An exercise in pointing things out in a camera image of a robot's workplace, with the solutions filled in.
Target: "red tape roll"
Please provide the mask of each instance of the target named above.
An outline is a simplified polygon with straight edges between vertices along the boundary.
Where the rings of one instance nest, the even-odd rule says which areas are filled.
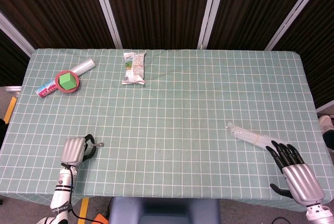
[[[62,86],[59,84],[59,77],[63,74],[67,74],[70,73],[74,76],[75,81],[76,81],[76,87],[71,89],[71,90],[65,90],[64,88],[62,88]],[[61,71],[59,74],[57,74],[56,78],[55,78],[55,82],[56,82],[56,87],[62,91],[62,92],[74,92],[75,90],[77,90],[77,88],[79,87],[80,81],[79,81],[79,77],[78,75],[76,75],[75,73],[71,72],[70,70],[65,70],[65,71]]]

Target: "clear plastic bag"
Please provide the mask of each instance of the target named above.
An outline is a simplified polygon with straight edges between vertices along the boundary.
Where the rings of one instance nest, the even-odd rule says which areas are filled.
[[[275,147],[272,145],[271,141],[274,140],[276,141],[278,144],[282,143],[282,144],[287,144],[287,142],[281,140],[281,139],[277,139],[277,138],[273,138],[270,137],[268,135],[259,135],[257,133],[254,133],[252,131],[243,129],[241,127],[235,126],[233,125],[231,122],[228,123],[228,125],[226,126],[226,128],[228,129],[228,131],[237,139],[243,140],[245,142],[251,143],[257,147],[266,149],[266,146],[271,147],[272,149],[275,150]]]
[[[125,78],[122,81],[126,84],[145,84],[144,81],[144,62],[146,53],[124,53]]]

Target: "silver robotic hand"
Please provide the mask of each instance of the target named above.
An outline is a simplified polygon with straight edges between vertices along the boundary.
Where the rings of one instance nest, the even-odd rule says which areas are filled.
[[[279,195],[294,199],[306,207],[307,220],[312,224],[334,224],[332,211],[321,204],[325,194],[311,168],[292,145],[278,144],[272,141],[276,151],[269,146],[275,163],[284,175],[288,190],[280,189],[275,184],[270,187]]]
[[[71,194],[78,174],[76,169],[83,161],[93,157],[96,146],[102,145],[95,144],[90,134],[66,140],[61,159],[62,168],[50,205],[55,217],[43,218],[37,224],[68,224],[68,212],[72,210]]]

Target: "orange object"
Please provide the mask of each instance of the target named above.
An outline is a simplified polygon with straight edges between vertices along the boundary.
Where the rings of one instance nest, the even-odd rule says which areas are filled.
[[[16,98],[16,97],[12,97],[12,98],[11,98],[11,101],[10,101],[10,103],[9,103],[9,106],[8,106],[8,109],[7,109],[7,112],[6,112],[6,115],[5,115],[5,117],[4,117],[4,122],[5,122],[6,124],[9,123],[10,117],[11,117],[13,111],[14,111],[14,107],[15,107],[15,103],[16,103],[16,101],[17,101],[17,98]]]
[[[81,202],[81,208],[80,208],[80,217],[86,217],[87,208],[88,208],[88,201],[89,198],[83,198]],[[85,224],[85,220],[78,219],[78,224]]]
[[[98,220],[98,221],[102,222],[103,224],[109,224],[109,221],[107,219],[105,219],[105,217],[102,214],[96,215],[94,220]]]

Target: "white cylinder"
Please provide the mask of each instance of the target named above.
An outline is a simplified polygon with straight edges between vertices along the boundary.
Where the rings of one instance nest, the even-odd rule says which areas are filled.
[[[94,61],[91,58],[89,58],[88,60],[70,69],[70,71],[80,76],[81,74],[87,72],[88,70],[91,70],[93,67],[96,67],[96,65]]]

